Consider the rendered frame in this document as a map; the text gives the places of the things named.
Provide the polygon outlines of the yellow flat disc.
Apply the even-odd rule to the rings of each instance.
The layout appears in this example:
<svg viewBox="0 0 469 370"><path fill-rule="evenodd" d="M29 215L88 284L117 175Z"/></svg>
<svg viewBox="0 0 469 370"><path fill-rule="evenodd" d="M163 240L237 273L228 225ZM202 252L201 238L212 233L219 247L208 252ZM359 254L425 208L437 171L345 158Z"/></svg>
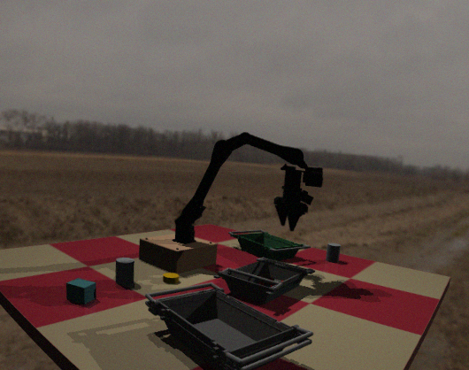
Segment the yellow flat disc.
<svg viewBox="0 0 469 370"><path fill-rule="evenodd" d="M175 284L178 283L180 276L174 273L165 273L163 274L163 281L167 284Z"/></svg>

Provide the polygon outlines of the dark grey cylinder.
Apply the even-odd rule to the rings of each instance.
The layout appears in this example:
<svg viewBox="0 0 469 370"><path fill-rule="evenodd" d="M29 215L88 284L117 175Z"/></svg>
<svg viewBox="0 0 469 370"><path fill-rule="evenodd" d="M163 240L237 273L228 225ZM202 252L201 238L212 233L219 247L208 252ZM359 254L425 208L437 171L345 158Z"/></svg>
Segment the dark grey cylinder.
<svg viewBox="0 0 469 370"><path fill-rule="evenodd" d="M326 260L329 262L339 262L341 245L337 243L327 244L327 257Z"/></svg>
<svg viewBox="0 0 469 370"><path fill-rule="evenodd" d="M125 286L134 283L134 263L132 258L116 259L116 283Z"/></svg>

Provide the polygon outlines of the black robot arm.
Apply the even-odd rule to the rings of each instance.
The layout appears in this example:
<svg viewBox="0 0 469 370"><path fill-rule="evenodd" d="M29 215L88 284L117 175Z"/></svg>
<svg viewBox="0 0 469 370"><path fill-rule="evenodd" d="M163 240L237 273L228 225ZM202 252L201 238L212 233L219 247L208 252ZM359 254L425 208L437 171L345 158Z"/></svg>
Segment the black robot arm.
<svg viewBox="0 0 469 370"><path fill-rule="evenodd" d="M305 171L296 170L295 166L288 166L285 164L281 170L286 170L286 184L300 185L301 174L303 172L303 182L305 183L305 186L321 188L323 181L323 168L308 167L304 162L303 152L298 148L279 145L251 135L248 132L242 132L241 134L227 140L219 140L214 145L211 155L211 163L209 164L195 195L181 211L181 216L175 221L176 229L175 239L173 239L174 242L187 244L196 241L194 240L195 230L192 224L194 224L195 220L202 217L202 213L206 208L203 206L204 199L220 167L224 164L233 150L243 146L244 144L249 144L261 150L271 152L287 160L290 164L298 165L300 168L305 169Z"/></svg>

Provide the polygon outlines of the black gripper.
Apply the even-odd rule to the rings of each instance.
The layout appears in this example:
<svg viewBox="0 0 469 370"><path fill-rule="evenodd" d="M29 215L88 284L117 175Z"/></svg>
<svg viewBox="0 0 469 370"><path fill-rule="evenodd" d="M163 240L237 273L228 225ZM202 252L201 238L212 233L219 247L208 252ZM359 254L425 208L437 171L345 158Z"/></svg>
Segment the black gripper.
<svg viewBox="0 0 469 370"><path fill-rule="evenodd" d="M274 204L279 215L281 225L284 227L286 219L288 218L288 226L290 231L293 231L299 218L308 212L308 206L300 203L298 199L300 185L292 185L284 183L282 186L283 197L276 197Z"/></svg>

